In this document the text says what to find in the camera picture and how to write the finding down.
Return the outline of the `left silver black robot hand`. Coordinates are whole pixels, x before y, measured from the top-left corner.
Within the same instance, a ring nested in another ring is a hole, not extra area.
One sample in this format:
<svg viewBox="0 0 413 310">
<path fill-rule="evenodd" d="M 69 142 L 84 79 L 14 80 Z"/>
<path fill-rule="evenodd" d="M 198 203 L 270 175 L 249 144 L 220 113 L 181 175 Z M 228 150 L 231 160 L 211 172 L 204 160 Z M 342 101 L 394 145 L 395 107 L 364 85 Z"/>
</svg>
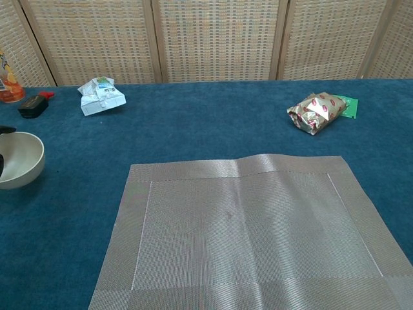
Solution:
<svg viewBox="0 0 413 310">
<path fill-rule="evenodd" d="M 2 134 L 10 134 L 16 131 L 15 127 L 9 127 L 5 125 L 0 126 L 0 135 Z M 4 165 L 5 165 L 5 159 L 2 154 L 0 154 L 0 176 L 3 174 L 4 170 Z"/>
</svg>

